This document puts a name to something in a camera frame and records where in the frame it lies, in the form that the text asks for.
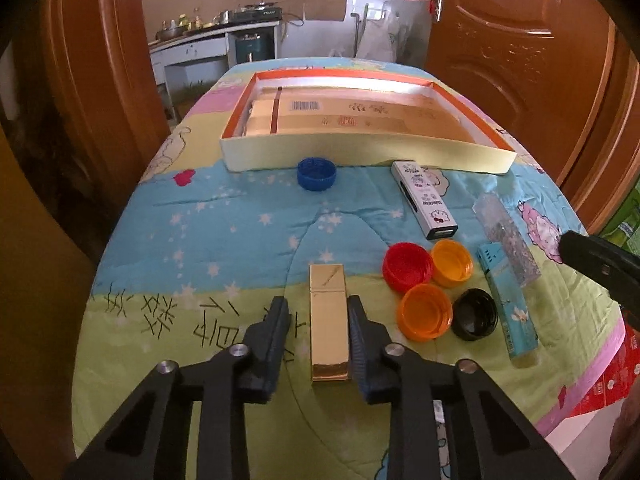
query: hello kitty print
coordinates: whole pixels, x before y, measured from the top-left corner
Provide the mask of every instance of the hello kitty print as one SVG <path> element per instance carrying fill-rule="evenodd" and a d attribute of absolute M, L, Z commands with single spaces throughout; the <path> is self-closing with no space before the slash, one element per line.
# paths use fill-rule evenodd
<path fill-rule="evenodd" d="M 547 216 L 541 215 L 526 202 L 518 202 L 518 210 L 527 224 L 527 232 L 533 244 L 545 251 L 547 258 L 561 264 L 562 258 L 558 251 L 560 226 L 553 224 Z"/>

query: bed sheet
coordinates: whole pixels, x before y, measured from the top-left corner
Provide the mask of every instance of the bed sheet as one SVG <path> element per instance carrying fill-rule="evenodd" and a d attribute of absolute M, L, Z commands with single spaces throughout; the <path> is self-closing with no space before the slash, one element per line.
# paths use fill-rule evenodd
<path fill-rule="evenodd" d="M 286 59 L 236 66 L 200 99 L 150 163 L 98 267 L 76 356 L 76 451 L 157 362 L 209 359 L 240 341 L 271 298 L 283 294 L 292 325 L 278 389 L 268 405 L 246 407 L 252 478 L 385 479 L 388 406 L 366 406 L 353 383 L 310 382 L 308 266 L 331 262 L 344 264 L 348 294 L 360 295 L 369 318 L 384 323 L 394 341 L 439 362 L 478 361 L 548 434 L 603 373 L 624 337 L 620 310 L 607 292 L 561 263 L 559 234 L 584 229 L 560 190 L 503 130 L 520 154 L 507 174 L 431 171 L 460 226 L 454 239 L 472 253 L 486 241 L 471 209 L 483 192 L 499 195 L 530 245 L 542 270 L 524 289 L 540 336 L 536 364 L 512 365 L 500 327 L 473 343 L 451 332 L 409 342 L 395 322 L 399 296 L 380 267 L 393 243 L 427 249 L 431 243 L 388 167 L 338 168 L 335 185 L 318 194 L 298 186 L 295 170 L 233 174 L 221 160 L 218 139 L 244 83 L 254 72 L 287 66 L 431 78 L 394 64 Z M 464 286 L 447 293 L 456 298 L 471 287 L 488 290 L 479 265 Z M 197 420 L 196 414 L 192 443 Z M 190 444 L 190 478 L 194 450 Z"/>

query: white floor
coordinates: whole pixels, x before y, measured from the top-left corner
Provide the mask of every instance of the white floor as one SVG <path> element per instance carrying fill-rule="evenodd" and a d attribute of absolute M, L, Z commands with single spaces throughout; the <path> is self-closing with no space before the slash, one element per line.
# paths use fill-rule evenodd
<path fill-rule="evenodd" d="M 598 480 L 609 458 L 609 437 L 621 406 L 620 400 L 597 412 L 567 418 L 546 438 L 576 480 Z"/>

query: metal screw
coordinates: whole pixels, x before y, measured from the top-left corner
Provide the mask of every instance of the metal screw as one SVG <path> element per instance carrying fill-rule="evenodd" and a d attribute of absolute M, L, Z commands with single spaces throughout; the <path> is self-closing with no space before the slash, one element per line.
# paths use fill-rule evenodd
<path fill-rule="evenodd" d="M 462 359 L 462 361 L 458 363 L 458 368 L 465 374 L 472 374 L 478 370 L 478 363 L 471 359 Z"/>
<path fill-rule="evenodd" d="M 404 346 L 398 343 L 389 343 L 387 346 L 385 346 L 385 352 L 388 355 L 398 357 L 404 354 Z"/>
<path fill-rule="evenodd" d="M 237 343 L 229 347 L 229 353 L 233 357 L 242 357 L 249 353 L 249 347 L 244 343 Z"/>
<path fill-rule="evenodd" d="M 156 370 L 158 370 L 161 374 L 170 374 L 178 367 L 178 363 L 175 361 L 160 361 L 156 365 Z"/>

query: red heart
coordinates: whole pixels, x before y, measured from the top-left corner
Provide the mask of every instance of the red heart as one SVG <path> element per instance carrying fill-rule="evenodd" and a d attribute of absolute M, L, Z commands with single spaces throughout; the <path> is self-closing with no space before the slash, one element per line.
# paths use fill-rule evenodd
<path fill-rule="evenodd" d="M 558 394 L 558 403 L 560 404 L 560 409 L 564 406 L 564 398 L 566 397 L 566 386 L 562 387 L 560 393 Z"/>
<path fill-rule="evenodd" d="M 175 183 L 180 186 L 186 186 L 191 183 L 191 177 L 196 174 L 196 170 L 184 170 L 174 175 Z"/>

